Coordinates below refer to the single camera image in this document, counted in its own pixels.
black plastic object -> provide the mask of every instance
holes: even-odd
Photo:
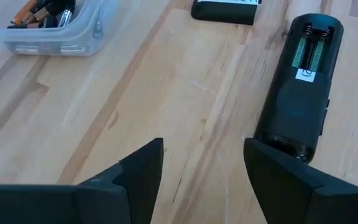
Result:
[[[0,185],[0,224],[150,223],[162,162],[154,139],[77,186]]]
[[[69,2],[71,2],[71,0],[53,0],[48,5],[46,5],[45,8],[50,15],[57,16],[63,12],[63,10],[65,10]]]
[[[42,25],[43,28],[56,28],[58,21],[55,16],[49,15],[44,19]]]
[[[290,28],[254,137],[309,163],[323,132],[344,29],[322,14]]]
[[[30,12],[34,14],[43,7],[47,6],[50,2],[51,0],[37,0],[37,4],[32,9],[30,9]]]
[[[255,139],[246,139],[247,173],[269,224],[358,224],[358,187]]]
[[[225,1],[194,0],[191,16],[199,20],[253,25],[257,6],[262,3],[262,0]]]

white label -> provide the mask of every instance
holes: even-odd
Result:
[[[250,5],[259,4],[259,0],[197,0],[197,2],[223,2],[223,3],[234,3],[234,4],[250,4]]]
[[[305,69],[298,69],[298,73],[296,73],[295,79],[312,83],[314,82],[315,77],[316,77],[316,72],[312,72]]]

transparent storage box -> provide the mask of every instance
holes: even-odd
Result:
[[[0,44],[16,54],[90,56],[112,34],[119,1],[76,0],[73,19],[65,27],[7,29],[27,0],[0,0]]]

light wood surface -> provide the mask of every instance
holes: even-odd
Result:
[[[322,12],[345,34],[311,165],[358,185],[358,3],[264,0],[251,27],[195,21],[192,0],[123,2],[90,58],[0,50],[0,184],[77,184],[163,137],[152,223],[265,223],[243,142],[291,21]]]

metal spring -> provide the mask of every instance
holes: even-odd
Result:
[[[327,39],[327,38],[329,37],[329,34],[330,34],[330,33],[331,33],[331,31],[328,29],[328,30],[324,31],[324,32],[321,34],[321,36],[322,36],[322,38]]]
[[[305,27],[305,33],[306,33],[306,35],[311,35],[313,33],[313,28],[311,25],[307,25]]]

